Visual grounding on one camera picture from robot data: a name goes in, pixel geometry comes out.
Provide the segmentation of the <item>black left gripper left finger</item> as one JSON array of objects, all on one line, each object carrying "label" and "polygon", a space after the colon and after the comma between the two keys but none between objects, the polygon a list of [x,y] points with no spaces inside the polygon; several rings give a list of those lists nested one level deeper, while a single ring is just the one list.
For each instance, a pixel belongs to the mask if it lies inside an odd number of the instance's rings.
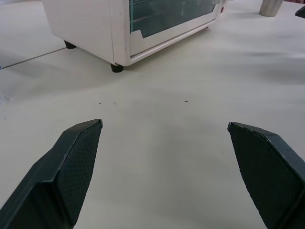
[{"label": "black left gripper left finger", "polygon": [[101,119],[65,130],[0,209],[0,229],[73,229],[83,206],[103,127]]}]

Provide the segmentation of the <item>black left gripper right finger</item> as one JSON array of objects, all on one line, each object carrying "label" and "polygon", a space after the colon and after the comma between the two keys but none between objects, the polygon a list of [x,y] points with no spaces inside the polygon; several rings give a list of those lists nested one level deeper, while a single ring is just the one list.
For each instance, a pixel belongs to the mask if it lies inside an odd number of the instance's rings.
[{"label": "black left gripper right finger", "polygon": [[267,229],[305,229],[305,161],[275,133],[237,122],[227,130]]}]

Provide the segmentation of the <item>white toaster oven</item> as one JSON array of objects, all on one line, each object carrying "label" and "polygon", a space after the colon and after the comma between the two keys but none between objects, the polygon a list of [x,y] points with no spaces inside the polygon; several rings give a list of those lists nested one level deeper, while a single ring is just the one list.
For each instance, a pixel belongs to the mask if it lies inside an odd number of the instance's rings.
[{"label": "white toaster oven", "polygon": [[53,35],[119,73],[218,21],[229,0],[42,0]]}]

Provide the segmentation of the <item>silver metal cup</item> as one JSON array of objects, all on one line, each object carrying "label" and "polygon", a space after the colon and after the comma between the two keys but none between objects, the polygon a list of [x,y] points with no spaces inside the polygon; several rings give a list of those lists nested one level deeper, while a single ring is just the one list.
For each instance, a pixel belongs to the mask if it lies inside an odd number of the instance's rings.
[{"label": "silver metal cup", "polygon": [[265,17],[275,17],[284,0],[263,0],[259,14]]}]

